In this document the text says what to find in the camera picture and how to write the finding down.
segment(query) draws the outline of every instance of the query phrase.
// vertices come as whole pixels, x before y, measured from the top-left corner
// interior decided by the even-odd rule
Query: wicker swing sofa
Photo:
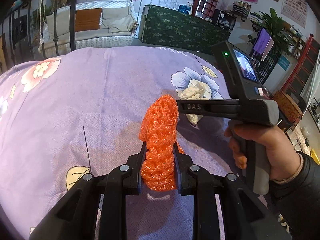
[[[105,15],[103,15],[104,11],[102,11],[100,15],[99,30],[89,30],[86,32],[75,33],[76,49],[81,49],[86,47],[111,48],[111,47],[128,46],[132,43],[132,40],[135,36],[135,29],[137,27],[136,15],[134,12],[133,4],[130,1],[110,0],[110,1],[94,1],[94,2],[77,4],[76,10],[85,10],[85,9],[92,9],[92,8],[102,8],[102,10],[104,8],[121,8],[123,11],[124,7],[127,7],[128,14],[132,16],[135,22],[134,27],[132,28],[131,31],[109,34],[108,29],[103,29],[103,26],[102,26],[102,21],[106,17]],[[61,26],[63,25],[63,27],[66,29],[64,32],[62,32],[63,35],[59,36],[59,34],[57,33],[59,55],[64,55],[71,51],[70,38],[69,38],[70,34],[69,34],[69,27],[68,27],[69,15],[70,15],[70,6],[57,9],[57,28],[61,28]],[[45,24],[42,33],[43,33],[43,37],[40,36],[39,53],[41,54],[43,53],[42,49],[44,47],[45,57],[47,58],[55,57],[57,54],[56,54],[55,43],[53,41],[53,14],[47,17],[47,23]]]

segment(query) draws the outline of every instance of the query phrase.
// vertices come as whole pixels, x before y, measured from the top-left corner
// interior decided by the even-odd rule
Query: blue sign
[[[287,60],[287,59],[285,58],[285,56],[283,56],[283,55],[281,55],[281,57],[279,58],[279,60],[278,60],[277,63],[278,63],[278,64],[280,65],[280,67],[282,67],[284,70],[287,70],[288,67],[289,67],[289,65],[290,65],[290,61]]]

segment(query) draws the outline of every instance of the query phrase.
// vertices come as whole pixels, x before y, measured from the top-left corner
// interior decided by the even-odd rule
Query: human arm
[[[286,135],[278,128],[253,124],[235,126],[235,133],[246,140],[266,146],[270,162],[270,193],[291,229],[293,240],[319,237],[320,166],[313,159],[294,150]],[[226,137],[232,133],[228,128]],[[233,137],[229,147],[236,165],[246,168],[247,158]]]

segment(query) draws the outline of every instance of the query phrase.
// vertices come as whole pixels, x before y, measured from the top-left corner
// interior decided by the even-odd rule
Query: purple tablecloth
[[[161,95],[178,99],[192,80],[205,96],[229,98],[223,75],[187,52],[165,48],[79,49],[27,62],[0,77],[0,205],[24,238],[82,174],[109,173],[140,151],[140,124]],[[238,173],[227,121],[204,117],[198,127],[180,115],[177,140],[211,173]],[[193,197],[177,191],[127,197],[128,239],[191,239]]]

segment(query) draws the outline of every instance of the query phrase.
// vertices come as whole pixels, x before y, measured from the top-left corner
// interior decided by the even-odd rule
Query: green floral tablecloth
[[[211,46],[229,36],[230,32],[203,19],[150,5],[142,42],[211,54]]]

